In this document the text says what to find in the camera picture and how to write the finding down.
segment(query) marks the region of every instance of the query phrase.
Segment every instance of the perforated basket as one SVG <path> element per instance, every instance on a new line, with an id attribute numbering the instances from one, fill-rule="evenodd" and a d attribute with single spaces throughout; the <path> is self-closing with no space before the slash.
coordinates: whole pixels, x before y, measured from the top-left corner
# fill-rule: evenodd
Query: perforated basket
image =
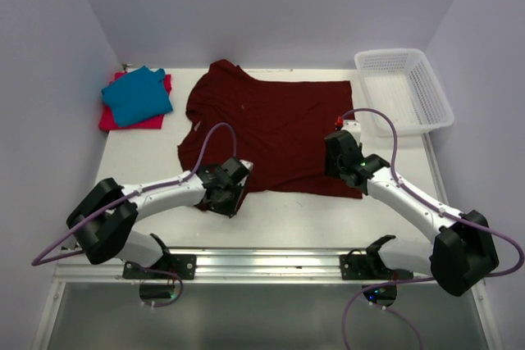
<path id="1" fill-rule="evenodd" d="M 399 134 L 422 134 L 454 123 L 452 109 L 423 52 L 382 49 L 359 52 L 354 59 L 368 106 L 388 115 Z M 382 118 L 373 119 L 379 135 L 390 135 Z"/>

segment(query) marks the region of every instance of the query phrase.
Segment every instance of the dark red fabric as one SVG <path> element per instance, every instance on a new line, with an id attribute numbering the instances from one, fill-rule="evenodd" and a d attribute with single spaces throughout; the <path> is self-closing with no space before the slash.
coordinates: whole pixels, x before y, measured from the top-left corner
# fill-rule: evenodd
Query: dark red fabric
<path id="1" fill-rule="evenodd" d="M 113 78 L 113 81 L 118 80 L 124 74 L 125 73 L 116 73 Z M 167 91 L 167 94 L 170 94 L 171 75 L 169 74 L 166 74 L 164 76 L 164 89 Z M 115 120 L 113 119 L 112 109 L 104 103 L 102 105 L 103 105 L 102 116 L 100 117 L 100 121 L 98 123 L 98 127 L 100 130 L 110 131 L 110 130 L 120 130 L 120 129 L 125 130 L 125 129 L 161 129 L 162 128 L 162 120 L 164 119 L 164 115 L 157 115 L 157 116 L 154 116 L 153 118 L 143 120 L 142 122 L 136 123 L 131 126 L 119 127 L 115 123 Z"/>
<path id="2" fill-rule="evenodd" d="M 193 125 L 179 146 L 180 163 L 192 169 L 208 131 L 227 122 L 237 135 L 237 157 L 253 162 L 249 192 L 361 198 L 342 180 L 324 175 L 324 138 L 335 131 L 337 116 L 350 109 L 349 81 L 259 81 L 228 61 L 216 61 L 189 95 L 186 115 Z M 203 164 L 223 163 L 231 154 L 230 131 L 219 128 Z"/>

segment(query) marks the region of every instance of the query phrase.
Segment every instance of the white table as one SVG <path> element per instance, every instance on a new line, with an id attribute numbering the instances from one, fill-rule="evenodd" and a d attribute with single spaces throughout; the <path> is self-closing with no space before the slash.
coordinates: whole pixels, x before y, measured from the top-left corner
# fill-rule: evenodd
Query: white table
<path id="1" fill-rule="evenodd" d="M 167 69 L 172 75 L 174 111 L 161 130 L 112 131 L 98 170 L 98 180 L 119 184 L 162 180 L 181 173 L 177 145 L 188 134 L 185 115 L 189 92 L 206 69 Z M 364 107 L 356 70 L 247 70 L 260 80 L 350 80 L 354 107 Z M 392 139 L 373 136 L 371 114 L 358 113 L 365 156 L 390 161 Z M 401 137 L 397 170 L 420 189 L 436 196 L 421 136 Z M 357 248 L 385 234 L 424 241 L 405 219 L 372 198 L 330 198 L 306 193 L 251 193 L 237 216 L 229 219 L 193 207 L 178 207 L 137 223 L 134 230 L 158 235 L 168 246 L 193 248 Z"/>

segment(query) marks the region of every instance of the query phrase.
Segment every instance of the blue cloth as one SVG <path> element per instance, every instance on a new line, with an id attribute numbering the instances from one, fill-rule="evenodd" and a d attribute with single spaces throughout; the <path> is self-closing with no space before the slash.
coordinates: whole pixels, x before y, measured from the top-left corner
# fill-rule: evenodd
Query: blue cloth
<path id="1" fill-rule="evenodd" d="M 173 111 L 164 88 L 165 75 L 163 69 L 151 71 L 142 66 L 102 89 L 102 100 L 112 109 L 119 127 Z"/>

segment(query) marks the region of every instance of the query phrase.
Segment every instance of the stack of folded cloth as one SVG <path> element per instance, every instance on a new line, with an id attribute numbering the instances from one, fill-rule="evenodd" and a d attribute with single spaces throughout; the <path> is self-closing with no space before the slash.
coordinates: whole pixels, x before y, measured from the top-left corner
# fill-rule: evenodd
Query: stack of folded cloth
<path id="1" fill-rule="evenodd" d="M 164 114 L 173 111 L 170 103 L 171 76 L 163 69 L 140 67 L 130 73 L 116 73 L 102 89 L 101 130 L 160 129 Z"/>

